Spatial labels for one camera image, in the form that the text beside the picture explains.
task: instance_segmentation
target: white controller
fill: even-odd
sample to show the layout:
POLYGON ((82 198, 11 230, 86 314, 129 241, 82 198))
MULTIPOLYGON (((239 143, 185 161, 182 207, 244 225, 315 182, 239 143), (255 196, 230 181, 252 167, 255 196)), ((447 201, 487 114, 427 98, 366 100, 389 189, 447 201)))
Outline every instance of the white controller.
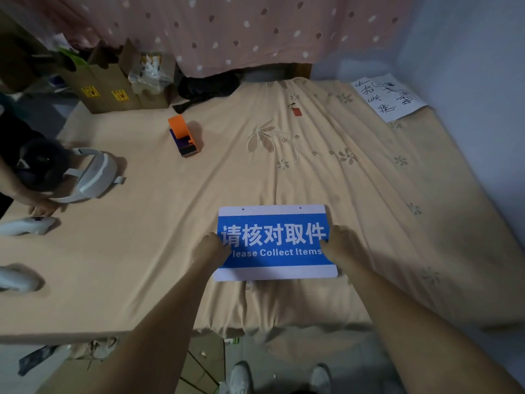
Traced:
POLYGON ((10 267, 0 267, 0 289, 21 292, 35 291, 40 286, 40 280, 30 274, 15 271, 10 267))
POLYGON ((8 223, 0 224, 1 236, 16 236, 25 233, 44 235, 55 223, 54 217, 26 217, 8 223))

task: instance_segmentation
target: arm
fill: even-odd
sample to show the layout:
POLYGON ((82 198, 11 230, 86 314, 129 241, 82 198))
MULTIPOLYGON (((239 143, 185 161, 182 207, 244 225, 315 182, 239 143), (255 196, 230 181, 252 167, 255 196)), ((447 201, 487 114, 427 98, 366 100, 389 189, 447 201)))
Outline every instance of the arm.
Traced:
POLYGON ((0 157, 0 192, 21 204, 30 206, 30 213, 34 212, 35 216, 50 216, 58 207, 58 204, 46 199, 41 193, 24 187, 2 157, 0 157))
POLYGON ((410 394, 525 392, 462 332, 366 268, 354 231, 332 226, 321 248, 354 285, 410 394))
POLYGON ((188 272, 104 362, 91 394, 175 392, 204 289, 229 254, 213 232, 200 241, 188 272))

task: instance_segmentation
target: plastic bag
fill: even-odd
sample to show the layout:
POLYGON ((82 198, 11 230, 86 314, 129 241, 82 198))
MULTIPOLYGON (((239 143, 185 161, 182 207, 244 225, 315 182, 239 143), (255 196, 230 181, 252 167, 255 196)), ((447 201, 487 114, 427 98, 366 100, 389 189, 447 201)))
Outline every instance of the plastic bag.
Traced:
POLYGON ((148 90, 159 94, 173 83, 175 75, 175 58, 170 54, 159 52, 141 53, 133 60, 128 80, 135 94, 148 90))

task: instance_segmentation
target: hand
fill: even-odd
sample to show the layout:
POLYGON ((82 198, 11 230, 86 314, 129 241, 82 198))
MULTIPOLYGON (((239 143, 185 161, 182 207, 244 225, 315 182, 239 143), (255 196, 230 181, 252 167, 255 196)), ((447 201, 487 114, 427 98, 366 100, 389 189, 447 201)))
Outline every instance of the hand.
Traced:
POLYGON ((356 262, 361 265, 368 264, 368 253, 355 231, 341 230, 339 225, 332 225, 328 242, 325 240, 320 242, 321 250, 326 258, 336 264, 347 275, 356 262))
POLYGON ((204 268, 212 274, 219 268, 232 250, 230 246, 224 246, 220 238, 214 232, 205 235, 193 251, 193 265, 204 268))
POLYGON ((42 199, 35 206, 30 206, 29 213, 33 217, 50 217, 58 209, 59 204, 48 199, 42 199))

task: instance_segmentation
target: mattress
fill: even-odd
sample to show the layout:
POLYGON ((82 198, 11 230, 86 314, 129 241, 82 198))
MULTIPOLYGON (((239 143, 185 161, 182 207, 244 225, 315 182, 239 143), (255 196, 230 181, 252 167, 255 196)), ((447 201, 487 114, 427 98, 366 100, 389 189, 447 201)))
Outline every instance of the mattress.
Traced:
MULTIPOLYGON (((443 317, 525 320, 522 250, 431 108, 386 124, 338 81, 244 83, 184 113, 202 146, 190 158, 168 132, 173 115, 75 108, 60 140, 111 153, 127 179, 68 205, 45 236, 0 237, 4 265, 24 264, 46 281, 34 293, 0 294, 1 339, 133 329, 187 271, 218 209, 242 205, 324 204, 332 223, 358 233, 372 268, 443 317)), ((2 222, 25 213, 13 204, 2 222)), ((194 329, 271 336, 370 324, 344 276, 211 279, 194 329)))

